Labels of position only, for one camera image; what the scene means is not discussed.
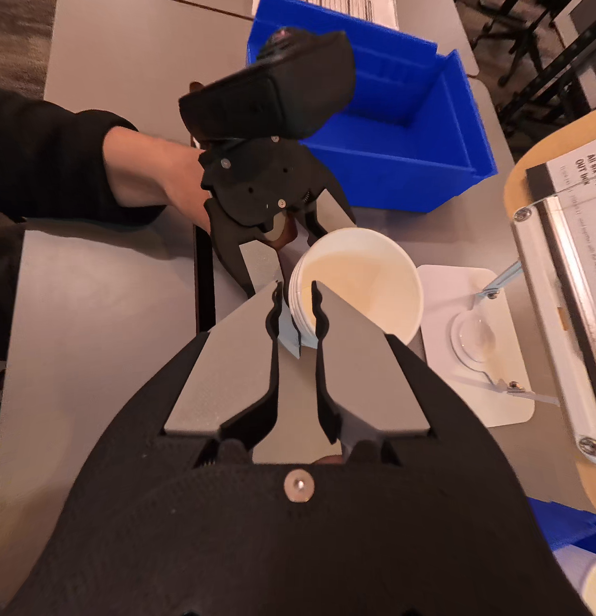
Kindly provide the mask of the black office chair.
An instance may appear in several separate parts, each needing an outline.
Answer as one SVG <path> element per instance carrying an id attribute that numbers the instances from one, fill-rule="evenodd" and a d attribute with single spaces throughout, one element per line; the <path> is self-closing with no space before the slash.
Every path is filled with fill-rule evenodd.
<path id="1" fill-rule="evenodd" d="M 512 152 L 596 110 L 596 1 L 456 1 Z"/>

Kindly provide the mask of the stack of nested white cups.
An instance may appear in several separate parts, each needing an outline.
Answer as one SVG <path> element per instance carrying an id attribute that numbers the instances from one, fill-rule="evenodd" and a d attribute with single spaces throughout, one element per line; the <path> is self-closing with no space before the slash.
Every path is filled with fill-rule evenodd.
<path id="1" fill-rule="evenodd" d="M 317 347 L 311 284 L 320 281 L 377 325 L 410 343 L 424 313 L 417 267 L 393 240 L 375 230 L 347 227 L 318 239 L 298 260 L 287 304 L 302 347 Z"/>

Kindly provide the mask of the blue plastic bin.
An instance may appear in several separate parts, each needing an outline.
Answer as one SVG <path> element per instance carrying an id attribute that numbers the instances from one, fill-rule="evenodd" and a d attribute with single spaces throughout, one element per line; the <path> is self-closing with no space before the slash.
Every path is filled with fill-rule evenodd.
<path id="1" fill-rule="evenodd" d="M 353 207 L 431 212 L 498 170 L 456 50 L 306 1 L 259 1 L 252 63 L 270 35 L 344 31 L 355 57 L 348 107 L 301 141 Z"/>
<path id="2" fill-rule="evenodd" d="M 596 513 L 553 501 L 528 498 L 528 502 L 552 551 L 575 546 L 596 554 Z"/>

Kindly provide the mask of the white and wood document stand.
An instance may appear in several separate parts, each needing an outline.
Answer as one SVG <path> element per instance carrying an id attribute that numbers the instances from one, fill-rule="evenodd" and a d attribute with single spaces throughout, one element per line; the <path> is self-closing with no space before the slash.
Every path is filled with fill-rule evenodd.
<path id="1" fill-rule="evenodd" d="M 502 274 L 421 265 L 428 365 L 499 437 L 529 496 L 596 511 L 596 390 L 526 172 L 596 139 L 596 110 L 534 146 L 504 204 L 519 258 Z"/>

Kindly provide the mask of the person's dark clothing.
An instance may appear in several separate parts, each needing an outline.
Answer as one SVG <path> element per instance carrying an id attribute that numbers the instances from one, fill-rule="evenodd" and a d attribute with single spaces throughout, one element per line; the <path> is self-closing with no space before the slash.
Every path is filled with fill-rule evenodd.
<path id="1" fill-rule="evenodd" d="M 0 213 L 0 360 L 7 359 L 25 225 Z"/>

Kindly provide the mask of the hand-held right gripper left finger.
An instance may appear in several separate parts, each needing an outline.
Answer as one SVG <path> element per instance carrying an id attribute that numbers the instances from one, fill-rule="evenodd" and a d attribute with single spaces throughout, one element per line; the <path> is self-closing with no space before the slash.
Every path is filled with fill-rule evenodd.
<path id="1" fill-rule="evenodd" d="M 252 450 L 278 418 L 278 320 L 283 286 L 273 281 L 215 325 L 164 425 L 169 435 Z"/>

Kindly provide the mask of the person's left hand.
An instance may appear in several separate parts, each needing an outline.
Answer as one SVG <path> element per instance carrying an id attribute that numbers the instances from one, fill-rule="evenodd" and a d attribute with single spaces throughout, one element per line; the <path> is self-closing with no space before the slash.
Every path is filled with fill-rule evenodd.
<path id="1" fill-rule="evenodd" d="M 201 187 L 203 169 L 200 150 L 153 138 L 149 153 L 148 177 L 163 192 L 166 203 L 210 234 L 209 215 L 204 207 L 210 194 Z"/>

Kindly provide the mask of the printed instruction sheet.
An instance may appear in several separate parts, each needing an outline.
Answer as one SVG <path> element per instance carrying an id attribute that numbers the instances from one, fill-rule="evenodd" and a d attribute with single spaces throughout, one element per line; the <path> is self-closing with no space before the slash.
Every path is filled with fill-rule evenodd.
<path id="1" fill-rule="evenodd" d="M 596 300 L 596 139 L 546 166 Z"/>

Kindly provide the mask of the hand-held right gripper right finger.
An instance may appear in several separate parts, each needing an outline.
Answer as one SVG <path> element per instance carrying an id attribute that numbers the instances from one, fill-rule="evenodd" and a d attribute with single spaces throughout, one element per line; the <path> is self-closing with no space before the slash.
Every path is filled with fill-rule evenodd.
<path id="1" fill-rule="evenodd" d="M 395 357 L 397 343 L 321 281 L 311 284 L 316 317 L 318 420 L 344 458 L 361 442 L 381 448 L 425 437 L 430 424 Z"/>

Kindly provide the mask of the person's left forearm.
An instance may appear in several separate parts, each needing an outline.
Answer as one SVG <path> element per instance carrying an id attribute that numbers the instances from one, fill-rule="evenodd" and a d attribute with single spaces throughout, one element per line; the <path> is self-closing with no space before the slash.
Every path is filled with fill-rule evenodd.
<path id="1" fill-rule="evenodd" d="M 0 213 L 124 226 L 153 222 L 166 204 L 120 204 L 110 188 L 103 143 L 111 129 L 137 128 L 103 110 L 74 113 L 0 88 Z"/>

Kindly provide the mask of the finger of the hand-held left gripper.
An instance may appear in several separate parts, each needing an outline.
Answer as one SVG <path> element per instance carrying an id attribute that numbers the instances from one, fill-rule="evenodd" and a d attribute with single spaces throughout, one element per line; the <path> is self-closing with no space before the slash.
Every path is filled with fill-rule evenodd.
<path id="1" fill-rule="evenodd" d="M 258 240 L 252 240 L 241 244 L 240 251 L 255 292 L 260 291 L 273 281 L 285 282 L 279 257 L 274 248 Z M 279 343 L 295 358 L 300 358 L 302 350 L 301 334 L 295 326 L 291 310 L 287 304 L 285 287 L 283 287 L 278 329 Z"/>
<path id="2" fill-rule="evenodd" d="M 313 236 L 322 237 L 343 228 L 356 228 L 351 213 L 343 209 L 329 192 L 321 193 L 315 200 Z"/>

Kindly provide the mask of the black backing board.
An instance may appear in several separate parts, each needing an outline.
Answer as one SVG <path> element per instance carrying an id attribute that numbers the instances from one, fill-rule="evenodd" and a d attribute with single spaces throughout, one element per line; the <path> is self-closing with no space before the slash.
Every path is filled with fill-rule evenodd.
<path id="1" fill-rule="evenodd" d="M 562 285 L 565 303 L 589 379 L 596 390 L 596 300 L 594 299 L 562 205 L 546 164 L 526 172 L 528 188 Z"/>

